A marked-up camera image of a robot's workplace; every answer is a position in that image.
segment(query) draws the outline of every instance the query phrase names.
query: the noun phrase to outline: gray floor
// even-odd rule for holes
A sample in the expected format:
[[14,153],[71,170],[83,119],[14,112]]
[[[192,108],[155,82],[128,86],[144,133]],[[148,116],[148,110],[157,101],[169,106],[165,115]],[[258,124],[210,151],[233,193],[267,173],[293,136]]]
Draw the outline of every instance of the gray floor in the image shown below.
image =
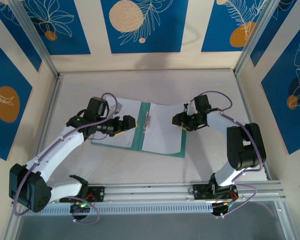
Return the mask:
[[210,213],[102,215],[96,225],[70,216],[26,216],[17,240],[282,240],[272,202],[249,202],[225,219]]

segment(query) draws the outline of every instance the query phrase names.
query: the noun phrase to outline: green folder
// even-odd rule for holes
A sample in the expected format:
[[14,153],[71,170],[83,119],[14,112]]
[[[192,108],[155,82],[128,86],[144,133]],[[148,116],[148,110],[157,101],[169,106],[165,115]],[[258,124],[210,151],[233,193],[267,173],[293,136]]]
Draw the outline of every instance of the green folder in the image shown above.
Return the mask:
[[162,153],[156,153],[156,152],[150,152],[150,151],[142,150],[143,143],[144,143],[144,138],[145,138],[144,124],[146,122],[147,113],[149,113],[149,111],[150,111],[150,106],[151,106],[151,103],[149,103],[149,102],[141,102],[140,111],[139,111],[138,119],[137,119],[137,127],[136,127],[135,132],[134,132],[131,147],[122,147],[122,146],[102,144],[102,143],[98,143],[98,142],[93,142],[93,140],[91,141],[91,143],[96,144],[96,145],[107,146],[107,147],[128,149],[128,150],[139,151],[139,152],[147,152],[147,153],[152,153],[152,154],[160,154],[160,155],[166,155],[166,156],[171,156],[171,157],[176,157],[176,158],[184,158],[185,155],[186,155],[186,138],[187,138],[187,131],[186,130],[182,130],[180,152],[176,152],[176,153],[173,153],[173,154],[162,154]]

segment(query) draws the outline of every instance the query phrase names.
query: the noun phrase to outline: white table surface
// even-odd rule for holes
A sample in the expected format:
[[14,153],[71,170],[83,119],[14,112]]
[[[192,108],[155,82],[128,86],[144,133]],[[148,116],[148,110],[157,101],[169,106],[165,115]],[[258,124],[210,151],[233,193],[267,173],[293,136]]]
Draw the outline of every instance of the white table surface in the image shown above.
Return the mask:
[[[156,104],[185,103],[201,92],[216,90],[227,94],[233,107],[227,114],[248,122],[232,70],[160,70],[67,73],[49,126],[47,143],[53,141],[69,118],[85,109],[91,97],[105,92],[118,98]],[[210,93],[213,108],[225,108],[223,96]],[[226,137],[205,127],[188,132],[185,158],[138,152],[91,144],[85,141],[55,170],[51,180],[78,175],[91,184],[147,184],[208,181],[227,161]],[[250,173],[241,181],[264,181],[264,172]]]

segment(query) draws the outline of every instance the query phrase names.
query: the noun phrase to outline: open folder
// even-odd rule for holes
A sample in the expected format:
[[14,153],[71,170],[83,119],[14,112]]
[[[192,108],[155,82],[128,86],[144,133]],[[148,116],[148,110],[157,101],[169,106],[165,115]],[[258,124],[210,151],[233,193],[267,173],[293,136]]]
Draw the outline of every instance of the open folder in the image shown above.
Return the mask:
[[[115,104],[111,97],[107,97],[109,106]],[[172,118],[184,110],[184,105],[161,105],[129,99],[117,98],[122,104],[120,113],[122,118],[130,115],[137,121],[137,127],[120,135],[109,137],[96,132],[92,144],[125,148],[156,154],[184,158],[186,152],[187,131],[172,125]]]

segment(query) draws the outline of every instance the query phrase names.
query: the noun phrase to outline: beige wall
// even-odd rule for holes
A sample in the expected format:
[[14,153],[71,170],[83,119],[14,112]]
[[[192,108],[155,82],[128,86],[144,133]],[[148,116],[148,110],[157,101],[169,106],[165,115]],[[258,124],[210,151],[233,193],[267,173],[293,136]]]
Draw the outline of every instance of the beige wall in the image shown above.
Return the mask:
[[249,60],[239,73],[239,81],[253,121],[260,125],[267,163],[281,181],[292,215],[300,231],[300,150],[288,154],[261,81],[300,29],[300,0],[277,32],[254,68]]
[[99,0],[74,2],[91,55],[52,56],[61,72],[233,68],[241,53],[201,52],[215,0],[189,0],[180,53],[133,54],[111,54]]
[[0,236],[10,213],[12,200],[8,197],[9,170],[15,163],[23,164],[32,158],[40,134],[40,121],[51,91],[53,77],[45,64],[35,70],[8,30],[0,21],[0,47],[32,85],[32,92],[24,110],[7,161],[0,158]]

